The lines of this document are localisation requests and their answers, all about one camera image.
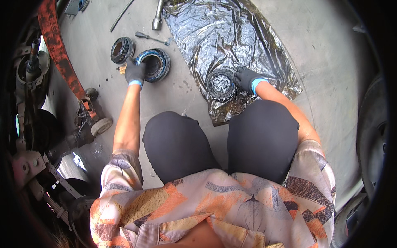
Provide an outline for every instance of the black work glove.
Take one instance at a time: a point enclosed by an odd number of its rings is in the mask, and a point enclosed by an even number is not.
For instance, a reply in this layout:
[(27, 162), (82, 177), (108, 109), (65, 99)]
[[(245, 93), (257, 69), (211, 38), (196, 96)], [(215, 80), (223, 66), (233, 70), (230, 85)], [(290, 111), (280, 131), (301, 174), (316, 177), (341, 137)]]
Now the black work glove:
[(128, 58), (124, 76), (128, 86), (140, 85), (142, 88), (143, 77), (145, 76), (145, 63), (135, 65), (134, 61), (131, 58)]
[(237, 84), (241, 89), (251, 94), (255, 94), (255, 87), (258, 86), (258, 83), (261, 81), (267, 81), (267, 80), (265, 80), (263, 76), (259, 75), (258, 73), (251, 71), (248, 68), (242, 66), (237, 67), (237, 72), (234, 74), (233, 77), (233, 82), (235, 84)]

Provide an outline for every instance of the silver plastic sheet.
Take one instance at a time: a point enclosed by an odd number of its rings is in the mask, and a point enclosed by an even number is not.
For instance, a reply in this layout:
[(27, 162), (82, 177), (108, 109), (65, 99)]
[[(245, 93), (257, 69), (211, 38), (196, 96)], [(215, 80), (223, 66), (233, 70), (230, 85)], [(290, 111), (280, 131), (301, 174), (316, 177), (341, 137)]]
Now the silver plastic sheet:
[[(207, 81), (219, 71), (228, 71), (226, 74), (233, 76), (237, 66), (246, 66), (267, 78), (291, 100), (302, 92), (285, 47), (250, 1), (169, 0), (164, 3), (163, 14), (208, 102), (208, 113), (214, 126), (227, 123), (250, 103), (260, 99), (237, 86), (230, 90), (233, 92), (230, 98), (214, 97)], [(213, 88), (226, 90), (225, 85)]]

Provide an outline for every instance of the lug wrench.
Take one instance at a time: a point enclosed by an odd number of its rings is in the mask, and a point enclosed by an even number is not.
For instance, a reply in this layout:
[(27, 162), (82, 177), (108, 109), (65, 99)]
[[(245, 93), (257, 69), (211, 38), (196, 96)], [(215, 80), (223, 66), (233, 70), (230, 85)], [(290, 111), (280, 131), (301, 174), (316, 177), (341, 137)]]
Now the lug wrench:
[(163, 5), (164, 5), (164, 0), (158, 0), (158, 5), (156, 9), (156, 16), (153, 19), (152, 22), (152, 30), (161, 30), (161, 12), (163, 10)]

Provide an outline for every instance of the concrete floor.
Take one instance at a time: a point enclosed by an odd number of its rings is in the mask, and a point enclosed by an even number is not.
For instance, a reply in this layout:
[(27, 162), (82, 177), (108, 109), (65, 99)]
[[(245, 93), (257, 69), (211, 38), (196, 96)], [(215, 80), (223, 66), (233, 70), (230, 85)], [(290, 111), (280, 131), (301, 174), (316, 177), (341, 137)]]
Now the concrete floor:
[[(333, 167), (337, 197), (336, 209), (342, 207), (360, 188), (356, 156), (357, 110), (366, 86), (376, 73), (376, 65), (366, 37), (354, 33), (357, 21), (347, 6), (338, 1), (252, 0), (269, 21), (290, 54), (303, 92), (294, 100), (317, 130), (327, 160)], [(175, 42), (166, 47), (158, 42), (134, 37), (140, 31), (154, 38), (172, 37), (163, 23), (161, 31), (152, 31), (156, 0), (135, 0), (112, 33), (109, 29), (128, 0), (91, 1), (77, 16), (63, 16), (62, 37), (72, 65), (84, 88), (99, 92), (98, 103), (114, 125), (89, 145), (74, 152), (82, 159), (87, 172), (73, 162), (73, 154), (62, 161), (67, 177), (89, 180), (99, 186), (102, 168), (110, 159), (114, 129), (124, 101), (127, 83), (110, 60), (114, 41), (123, 36), (136, 44), (135, 56), (149, 48), (165, 49), (171, 69), (161, 82), (145, 83), (141, 93), (141, 141), (146, 123), (154, 115), (171, 110), (197, 119), (208, 137), (212, 151), (227, 166), (228, 126), (213, 127), (207, 103), (196, 87), (188, 66)], [(74, 129), (78, 108), (76, 98), (59, 72), (52, 67), (50, 90), (45, 104), (64, 124)], [(143, 143), (139, 152), (144, 188), (162, 186), (152, 169)]]

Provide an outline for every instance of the orange patterned shirt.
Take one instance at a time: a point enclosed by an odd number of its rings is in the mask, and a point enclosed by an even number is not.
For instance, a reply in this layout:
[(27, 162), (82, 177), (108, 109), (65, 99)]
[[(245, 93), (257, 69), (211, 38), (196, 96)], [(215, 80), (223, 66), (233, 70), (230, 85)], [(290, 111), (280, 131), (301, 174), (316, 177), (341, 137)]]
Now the orange patterned shirt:
[(175, 243), (207, 221), (225, 247), (329, 247), (335, 178), (318, 142), (302, 142), (284, 186), (247, 174), (209, 169), (142, 189), (130, 150), (116, 151), (91, 206), (98, 247), (152, 247)]

